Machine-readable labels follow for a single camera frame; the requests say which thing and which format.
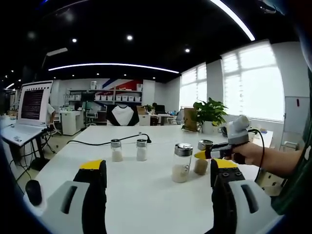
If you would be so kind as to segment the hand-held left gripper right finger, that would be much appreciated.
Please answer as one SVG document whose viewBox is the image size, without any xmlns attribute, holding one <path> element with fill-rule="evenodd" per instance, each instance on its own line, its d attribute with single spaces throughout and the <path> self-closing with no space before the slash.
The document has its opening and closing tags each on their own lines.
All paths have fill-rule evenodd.
<svg viewBox="0 0 312 234">
<path fill-rule="evenodd" d="M 279 223 L 271 198 L 231 161 L 211 160 L 211 234 L 267 234 Z"/>
</svg>

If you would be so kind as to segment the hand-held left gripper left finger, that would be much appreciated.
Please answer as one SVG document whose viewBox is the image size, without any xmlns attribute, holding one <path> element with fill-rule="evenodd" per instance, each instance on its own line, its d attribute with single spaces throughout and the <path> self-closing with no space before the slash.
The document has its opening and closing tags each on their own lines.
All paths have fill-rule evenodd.
<svg viewBox="0 0 312 234">
<path fill-rule="evenodd" d="M 42 221 L 57 234 L 105 234 L 107 168 L 89 161 L 47 199 Z"/>
</svg>

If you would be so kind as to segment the person's right hand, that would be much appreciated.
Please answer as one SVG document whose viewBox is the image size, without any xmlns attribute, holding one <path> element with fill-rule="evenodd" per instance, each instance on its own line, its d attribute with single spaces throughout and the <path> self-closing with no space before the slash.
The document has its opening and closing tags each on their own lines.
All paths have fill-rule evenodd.
<svg viewBox="0 0 312 234">
<path fill-rule="evenodd" d="M 233 148 L 233 153 L 241 154 L 244 157 L 245 164 L 258 167 L 261 165 L 264 152 L 265 147 L 250 142 Z"/>
</svg>

